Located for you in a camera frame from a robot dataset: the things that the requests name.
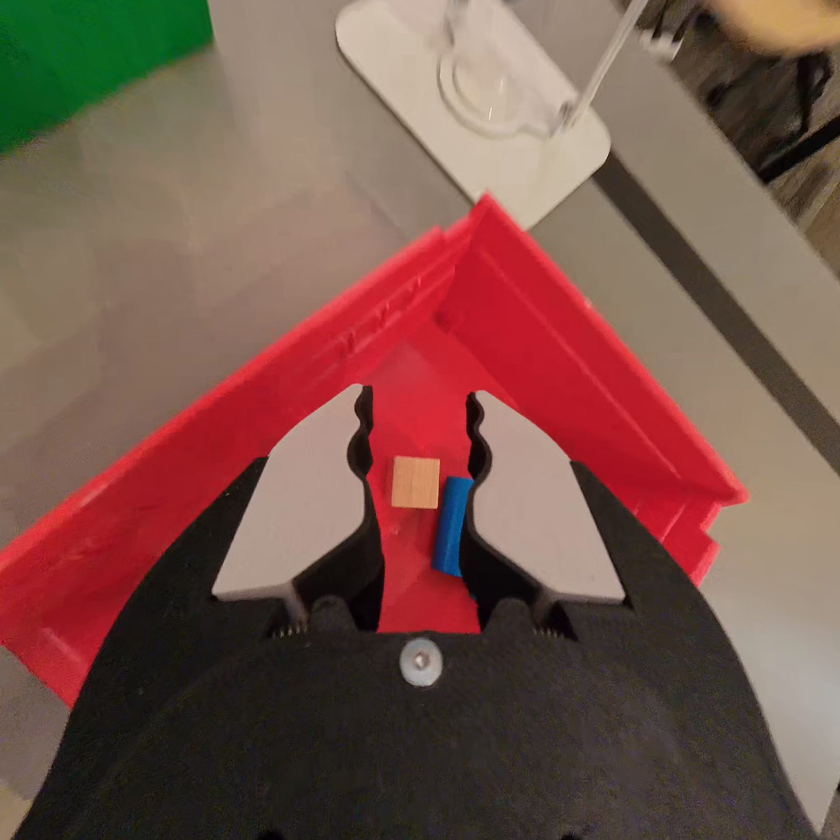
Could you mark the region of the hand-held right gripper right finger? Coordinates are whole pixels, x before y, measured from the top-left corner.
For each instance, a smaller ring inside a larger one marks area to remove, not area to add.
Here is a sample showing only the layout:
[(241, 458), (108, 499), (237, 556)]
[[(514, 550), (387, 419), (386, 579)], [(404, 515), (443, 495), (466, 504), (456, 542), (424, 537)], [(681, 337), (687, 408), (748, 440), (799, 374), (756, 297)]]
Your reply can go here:
[(567, 605), (622, 609), (626, 592), (570, 457), (488, 391), (466, 399), (468, 491), (461, 573), (481, 632), (504, 601), (533, 627), (571, 632)]

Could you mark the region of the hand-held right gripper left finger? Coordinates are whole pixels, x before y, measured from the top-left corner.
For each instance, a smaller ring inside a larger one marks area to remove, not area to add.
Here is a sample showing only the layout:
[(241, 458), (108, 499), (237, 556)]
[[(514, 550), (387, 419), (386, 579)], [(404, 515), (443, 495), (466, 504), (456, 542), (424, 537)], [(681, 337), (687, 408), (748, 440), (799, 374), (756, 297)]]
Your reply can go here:
[(351, 384), (270, 450), (213, 584), (222, 602), (275, 599), (292, 623), (331, 596), (378, 630), (385, 557), (368, 475), (370, 385)]

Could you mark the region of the red plastic bin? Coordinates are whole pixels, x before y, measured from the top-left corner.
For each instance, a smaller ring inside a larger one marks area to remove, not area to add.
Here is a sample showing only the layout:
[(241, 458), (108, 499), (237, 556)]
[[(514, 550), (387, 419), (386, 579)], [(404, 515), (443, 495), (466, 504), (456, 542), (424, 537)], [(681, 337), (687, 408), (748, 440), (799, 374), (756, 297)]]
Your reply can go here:
[(485, 390), (586, 464), (698, 585), (708, 529), (748, 491), (534, 240), (484, 197), (216, 385), (2, 551), (1, 640), (73, 706), (152, 565), (257, 457), (347, 385), (374, 392), (370, 483), (382, 632), (476, 633), (432, 571), (436, 515), (390, 503), (395, 456), (466, 476), (466, 397)]

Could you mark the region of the green plastic bin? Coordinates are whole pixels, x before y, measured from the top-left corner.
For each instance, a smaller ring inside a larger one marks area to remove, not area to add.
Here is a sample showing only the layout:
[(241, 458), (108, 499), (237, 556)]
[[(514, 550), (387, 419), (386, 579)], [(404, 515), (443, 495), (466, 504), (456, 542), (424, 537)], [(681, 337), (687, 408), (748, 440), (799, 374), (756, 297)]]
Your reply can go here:
[(2, 153), (213, 39), (206, 1), (2, 1)]

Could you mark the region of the tan rounded object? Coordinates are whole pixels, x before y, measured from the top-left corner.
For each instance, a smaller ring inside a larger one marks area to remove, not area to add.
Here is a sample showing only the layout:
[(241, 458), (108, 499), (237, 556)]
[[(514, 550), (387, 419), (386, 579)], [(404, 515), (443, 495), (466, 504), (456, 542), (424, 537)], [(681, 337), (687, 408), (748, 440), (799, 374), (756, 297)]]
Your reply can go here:
[(709, 1), (723, 31), (763, 56), (798, 57), (839, 42), (839, 4), (827, 1)]

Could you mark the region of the dark blue block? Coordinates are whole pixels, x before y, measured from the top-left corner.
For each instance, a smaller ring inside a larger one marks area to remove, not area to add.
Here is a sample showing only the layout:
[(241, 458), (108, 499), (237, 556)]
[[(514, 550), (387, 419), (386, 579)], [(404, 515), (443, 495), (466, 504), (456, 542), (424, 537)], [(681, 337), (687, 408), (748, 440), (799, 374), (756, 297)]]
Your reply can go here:
[(434, 541), (432, 568), (442, 574), (461, 578), (459, 552), (466, 517), (467, 501), (474, 480), (449, 476), (440, 500)]

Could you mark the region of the small wooden cube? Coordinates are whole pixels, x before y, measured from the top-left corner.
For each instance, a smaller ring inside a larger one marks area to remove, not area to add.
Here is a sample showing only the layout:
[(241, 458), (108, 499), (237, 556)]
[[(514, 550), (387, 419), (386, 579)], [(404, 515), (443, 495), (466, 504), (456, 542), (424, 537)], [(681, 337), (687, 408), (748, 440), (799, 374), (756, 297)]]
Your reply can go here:
[(391, 504), (400, 509), (435, 510), (439, 482), (438, 458), (396, 456), (392, 466)]

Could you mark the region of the white flat stand base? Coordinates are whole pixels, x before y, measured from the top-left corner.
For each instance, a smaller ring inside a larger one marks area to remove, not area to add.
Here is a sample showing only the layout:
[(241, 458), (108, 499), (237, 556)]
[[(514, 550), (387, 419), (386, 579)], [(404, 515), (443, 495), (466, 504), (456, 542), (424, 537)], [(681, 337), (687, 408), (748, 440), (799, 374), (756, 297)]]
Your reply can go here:
[[(612, 139), (592, 105), (570, 131), (549, 139), (490, 137), (467, 127), (438, 85), (438, 60), (449, 46), (446, 3), (352, 2), (335, 21), (339, 50), (472, 203), (490, 194), (530, 229), (603, 166)], [(564, 99), (576, 87), (553, 62)]]

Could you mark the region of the clear plastic stand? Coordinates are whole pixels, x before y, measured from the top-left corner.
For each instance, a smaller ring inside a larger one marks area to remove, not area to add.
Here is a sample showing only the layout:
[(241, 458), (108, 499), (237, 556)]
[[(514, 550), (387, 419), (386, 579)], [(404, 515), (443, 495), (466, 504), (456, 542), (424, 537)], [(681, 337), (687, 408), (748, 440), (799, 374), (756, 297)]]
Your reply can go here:
[(449, 1), (449, 46), (438, 60), (444, 103), (471, 130), (508, 138), (549, 139), (570, 131), (592, 105), (647, 2), (631, 2), (582, 91), (560, 98), (559, 69), (504, 2)]

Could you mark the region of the dark chair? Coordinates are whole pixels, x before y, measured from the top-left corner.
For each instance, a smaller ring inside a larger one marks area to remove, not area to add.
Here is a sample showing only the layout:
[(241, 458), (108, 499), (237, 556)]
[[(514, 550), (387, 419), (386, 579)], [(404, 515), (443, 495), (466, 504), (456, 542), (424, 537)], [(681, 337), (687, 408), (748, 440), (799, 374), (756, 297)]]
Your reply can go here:
[(637, 32), (807, 228), (838, 187), (838, 45), (763, 56), (736, 44), (706, 2), (647, 2)]

